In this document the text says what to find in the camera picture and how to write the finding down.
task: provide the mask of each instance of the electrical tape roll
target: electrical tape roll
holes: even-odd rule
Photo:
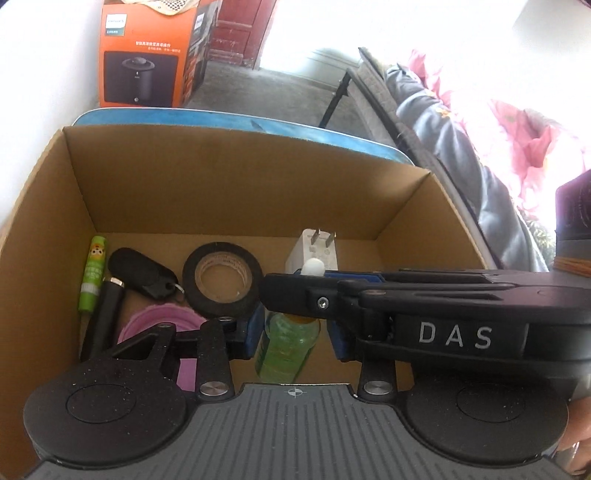
[[[247,291],[235,301],[215,298],[201,282],[201,275],[210,267],[224,265],[235,270]],[[228,242],[212,242],[196,249],[183,267],[185,297],[193,310],[207,318],[249,316],[256,308],[262,270],[256,258],[247,250]]]

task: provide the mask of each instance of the black gripper base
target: black gripper base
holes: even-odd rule
[[[390,406],[345,385],[246,385],[204,404],[176,440],[136,463],[76,470],[44,461],[31,480],[568,480],[546,458],[477,468],[425,448]]]

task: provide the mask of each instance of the blue tray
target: blue tray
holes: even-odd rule
[[[190,127],[227,128],[261,132],[283,137],[301,138],[335,147],[347,148],[374,157],[387,158],[399,163],[413,163],[396,148],[363,138],[352,137],[322,128],[293,124],[236,113],[210,112],[177,108],[100,108],[80,116],[74,125],[186,125]]]

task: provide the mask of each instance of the black key fob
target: black key fob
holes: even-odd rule
[[[108,262],[111,275],[120,279],[125,286],[154,300],[172,296],[178,285],[172,270],[139,253],[133,248],[115,250]]]

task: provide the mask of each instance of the green lip balm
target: green lip balm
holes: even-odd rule
[[[90,250],[80,287],[80,301],[78,302],[78,311],[80,312],[92,313],[95,309],[105,271],[106,243],[107,240],[98,235],[94,236],[90,242]]]

